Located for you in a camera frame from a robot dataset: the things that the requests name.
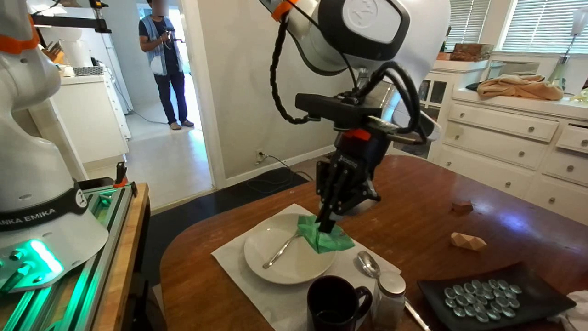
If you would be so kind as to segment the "white plate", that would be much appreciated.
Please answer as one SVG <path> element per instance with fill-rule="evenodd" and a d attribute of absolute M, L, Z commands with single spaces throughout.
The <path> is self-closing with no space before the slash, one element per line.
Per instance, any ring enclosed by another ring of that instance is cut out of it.
<path fill-rule="evenodd" d="M 280 285 L 295 285 L 313 280 L 326 272 L 336 252 L 318 254 L 302 237 L 296 238 L 268 269 L 266 263 L 297 231 L 299 213 L 274 215 L 255 226 L 244 241 L 244 258 L 254 274 Z"/>

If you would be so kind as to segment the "light wooden faceted block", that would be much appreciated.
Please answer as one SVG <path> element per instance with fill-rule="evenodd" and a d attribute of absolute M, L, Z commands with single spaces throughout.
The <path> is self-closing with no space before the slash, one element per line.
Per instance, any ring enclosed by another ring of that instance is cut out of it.
<path fill-rule="evenodd" d="M 450 242 L 453 246 L 460 249 L 478 252 L 484 250 L 487 247 L 487 243 L 482 238 L 456 232 L 450 235 Z"/>

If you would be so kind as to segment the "white dresser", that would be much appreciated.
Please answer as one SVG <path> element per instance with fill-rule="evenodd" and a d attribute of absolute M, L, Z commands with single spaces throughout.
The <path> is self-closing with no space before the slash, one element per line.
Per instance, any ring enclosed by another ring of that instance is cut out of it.
<path fill-rule="evenodd" d="M 466 86 L 452 101 L 435 164 L 588 225 L 587 103 L 481 100 Z"/>

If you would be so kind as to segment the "white paper placemat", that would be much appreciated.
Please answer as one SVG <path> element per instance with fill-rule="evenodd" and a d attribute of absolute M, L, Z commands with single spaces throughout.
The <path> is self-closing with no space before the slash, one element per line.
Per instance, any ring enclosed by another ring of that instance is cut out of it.
<path fill-rule="evenodd" d="M 274 215 L 287 212 L 305 216 L 311 215 L 309 210 L 300 205 L 290 205 L 282 211 L 271 212 L 268 217 L 254 217 L 254 220 L 260 224 Z M 280 285 L 266 281 L 254 274 L 244 258 L 243 248 L 247 235 L 252 232 L 255 226 L 215 250 L 213 255 L 275 331 L 306 331 L 306 296 L 315 279 L 301 284 Z M 357 260 L 357 254 L 362 250 L 367 251 L 367 248 L 355 241 L 355 247 L 336 251 L 337 256 L 334 264 L 321 276 L 342 277 L 354 287 L 365 286 L 373 291 L 376 281 L 365 274 Z"/>

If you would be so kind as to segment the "window with blinds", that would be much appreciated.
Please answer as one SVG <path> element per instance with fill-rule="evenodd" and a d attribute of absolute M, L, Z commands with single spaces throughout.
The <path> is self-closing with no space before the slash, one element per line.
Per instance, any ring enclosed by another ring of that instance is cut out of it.
<path fill-rule="evenodd" d="M 450 0 L 451 30 L 447 37 L 447 51 L 456 44 L 477 44 L 491 0 Z"/>
<path fill-rule="evenodd" d="M 574 13 L 582 8 L 588 8 L 588 0 L 517 0 L 500 50 L 588 54 L 588 25 L 572 35 Z"/>

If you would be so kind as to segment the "silver fork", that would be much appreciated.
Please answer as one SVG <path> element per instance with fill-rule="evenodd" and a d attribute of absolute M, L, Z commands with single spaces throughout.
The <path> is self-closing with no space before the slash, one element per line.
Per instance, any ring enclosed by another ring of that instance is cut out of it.
<path fill-rule="evenodd" d="M 294 235 L 292 235 L 292 237 L 290 237 L 287 241 L 285 241 L 285 243 L 279 248 L 279 250 L 266 263 L 264 263 L 262 265 L 262 267 L 264 269 L 268 269 L 271 266 L 273 266 L 273 264 L 275 264 L 275 262 L 282 256 L 284 251 L 288 248 L 290 243 L 292 243 L 292 241 L 294 241 L 296 238 L 298 238 L 300 236 L 302 236 L 302 233 L 299 230 L 296 231 L 296 233 L 294 233 Z"/>

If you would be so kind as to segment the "black square tray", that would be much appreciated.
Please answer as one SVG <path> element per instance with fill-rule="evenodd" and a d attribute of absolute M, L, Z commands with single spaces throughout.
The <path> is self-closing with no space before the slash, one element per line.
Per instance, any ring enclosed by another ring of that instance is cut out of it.
<path fill-rule="evenodd" d="M 484 323 L 475 317 L 459 317 L 445 300 L 445 289 L 466 282 L 504 280 L 509 285 L 517 285 L 521 294 L 517 295 L 520 307 L 515 308 L 512 318 L 503 316 L 500 320 L 491 319 Z M 469 274 L 444 280 L 418 280 L 418 287 L 435 316 L 449 331 L 497 331 L 509 327 L 520 327 L 540 319 L 550 318 L 574 308 L 576 303 L 548 284 L 535 270 L 524 262 L 518 262 L 489 272 Z"/>

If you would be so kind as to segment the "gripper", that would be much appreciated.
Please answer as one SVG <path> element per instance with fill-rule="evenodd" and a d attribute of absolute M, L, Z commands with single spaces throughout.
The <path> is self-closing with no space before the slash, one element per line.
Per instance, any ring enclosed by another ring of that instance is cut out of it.
<path fill-rule="evenodd" d="M 317 162 L 317 194 L 321 209 L 316 222 L 321 233 L 331 233 L 342 194 L 342 215 L 358 215 L 382 200 L 373 184 L 376 167 L 382 163 L 391 140 L 386 134 L 370 131 L 341 132 L 336 137 L 335 153 Z"/>

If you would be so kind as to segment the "red and black clamp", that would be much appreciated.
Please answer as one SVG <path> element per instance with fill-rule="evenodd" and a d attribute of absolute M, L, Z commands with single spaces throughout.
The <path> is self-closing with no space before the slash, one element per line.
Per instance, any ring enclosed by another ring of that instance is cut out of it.
<path fill-rule="evenodd" d="M 116 164 L 116 178 L 113 183 L 113 187 L 119 188 L 124 187 L 128 183 L 127 179 L 127 167 L 126 162 L 122 161 Z"/>

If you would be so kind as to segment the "green napkin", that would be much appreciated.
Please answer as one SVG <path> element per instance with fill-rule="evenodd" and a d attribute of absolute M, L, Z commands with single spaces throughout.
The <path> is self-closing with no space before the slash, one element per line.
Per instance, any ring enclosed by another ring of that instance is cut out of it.
<path fill-rule="evenodd" d="M 334 225 L 330 232 L 320 231 L 321 224 L 317 222 L 317 216 L 300 215 L 297 220 L 297 233 L 318 254 L 332 251 L 344 251 L 355 247 L 355 242 L 344 230 Z"/>

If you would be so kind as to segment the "wooden knife block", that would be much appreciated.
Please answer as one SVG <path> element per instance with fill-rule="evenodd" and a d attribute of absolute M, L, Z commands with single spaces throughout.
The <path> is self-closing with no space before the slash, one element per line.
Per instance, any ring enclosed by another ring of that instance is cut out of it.
<path fill-rule="evenodd" d="M 53 63 L 65 65 L 65 54 L 59 42 L 50 42 L 40 49 Z"/>

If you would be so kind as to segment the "black mug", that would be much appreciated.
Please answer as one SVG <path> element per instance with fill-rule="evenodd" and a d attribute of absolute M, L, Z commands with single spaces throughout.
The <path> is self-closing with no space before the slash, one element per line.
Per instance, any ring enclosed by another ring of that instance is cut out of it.
<path fill-rule="evenodd" d="M 307 291 L 307 331 L 356 331 L 373 302 L 365 286 L 353 287 L 338 276 L 322 276 Z"/>

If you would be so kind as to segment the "white glass door cabinet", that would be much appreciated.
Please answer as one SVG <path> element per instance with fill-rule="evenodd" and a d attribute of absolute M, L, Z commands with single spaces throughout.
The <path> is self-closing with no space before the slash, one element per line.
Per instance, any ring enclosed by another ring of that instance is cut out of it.
<path fill-rule="evenodd" d="M 441 145 L 455 89 L 480 81 L 488 67 L 488 60 L 479 62 L 436 60 L 433 68 L 423 80 L 419 97 L 421 110 L 441 126 L 435 129 L 437 140 L 429 144 L 426 159 L 435 163 L 441 153 Z"/>

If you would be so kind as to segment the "black floor mat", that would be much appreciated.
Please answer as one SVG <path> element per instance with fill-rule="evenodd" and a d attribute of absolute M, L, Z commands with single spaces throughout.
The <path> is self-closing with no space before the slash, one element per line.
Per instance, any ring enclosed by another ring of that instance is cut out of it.
<path fill-rule="evenodd" d="M 159 285 L 160 260 L 164 251 L 177 235 L 193 224 L 310 181 L 307 174 L 277 168 L 150 216 L 142 250 L 141 274 L 150 286 Z"/>

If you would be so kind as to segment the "heap of glass pebbles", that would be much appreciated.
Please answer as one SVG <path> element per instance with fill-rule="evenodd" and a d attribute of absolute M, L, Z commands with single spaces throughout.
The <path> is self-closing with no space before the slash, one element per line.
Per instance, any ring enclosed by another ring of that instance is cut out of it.
<path fill-rule="evenodd" d="M 445 287 L 441 303 L 450 316 L 487 324 L 515 318 L 522 294 L 522 287 L 505 280 L 474 279 Z"/>

